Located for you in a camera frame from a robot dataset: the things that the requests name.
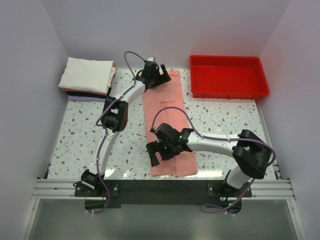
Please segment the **salmon pink t shirt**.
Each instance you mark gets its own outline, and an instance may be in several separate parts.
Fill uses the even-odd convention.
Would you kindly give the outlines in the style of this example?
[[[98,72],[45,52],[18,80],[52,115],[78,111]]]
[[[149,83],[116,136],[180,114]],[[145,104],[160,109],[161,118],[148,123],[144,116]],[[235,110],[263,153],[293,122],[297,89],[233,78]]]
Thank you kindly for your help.
[[[154,124],[156,127],[161,123],[167,123],[178,131],[189,127],[188,120],[181,111],[177,109],[160,111],[165,107],[178,107],[185,110],[180,72],[170,69],[168,70],[168,75],[171,78],[169,82],[148,89],[142,95],[146,139],[148,143],[156,140],[156,136],[150,132],[154,117],[156,117]],[[185,177],[195,175],[198,172],[196,156],[192,152],[184,151],[169,160],[162,160],[159,154],[156,154],[156,156],[159,159],[159,165],[150,168],[153,177],[167,175]]]

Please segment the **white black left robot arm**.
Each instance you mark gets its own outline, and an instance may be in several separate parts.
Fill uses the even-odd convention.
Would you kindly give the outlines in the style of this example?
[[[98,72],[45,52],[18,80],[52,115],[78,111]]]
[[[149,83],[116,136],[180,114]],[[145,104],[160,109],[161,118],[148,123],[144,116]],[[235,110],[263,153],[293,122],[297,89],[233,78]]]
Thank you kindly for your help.
[[[105,175],[109,154],[113,145],[128,123],[129,106],[147,90],[158,87],[171,80],[166,66],[146,60],[144,68],[133,76],[132,84],[116,96],[107,96],[103,112],[96,125],[102,127],[102,140],[96,150],[93,166],[81,175],[81,183],[92,196],[99,196],[104,190]]]

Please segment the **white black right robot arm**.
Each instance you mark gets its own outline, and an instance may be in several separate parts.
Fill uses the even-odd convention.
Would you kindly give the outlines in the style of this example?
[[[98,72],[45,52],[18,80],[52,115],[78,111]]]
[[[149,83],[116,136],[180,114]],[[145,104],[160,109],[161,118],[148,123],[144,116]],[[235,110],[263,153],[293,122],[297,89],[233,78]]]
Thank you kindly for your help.
[[[155,140],[146,145],[152,167],[184,152],[209,152],[233,158],[237,166],[224,179],[223,192],[235,196],[250,179],[262,180],[274,161],[272,148],[252,131],[244,129],[238,135],[204,135],[192,128],[177,130],[167,123],[152,128]]]

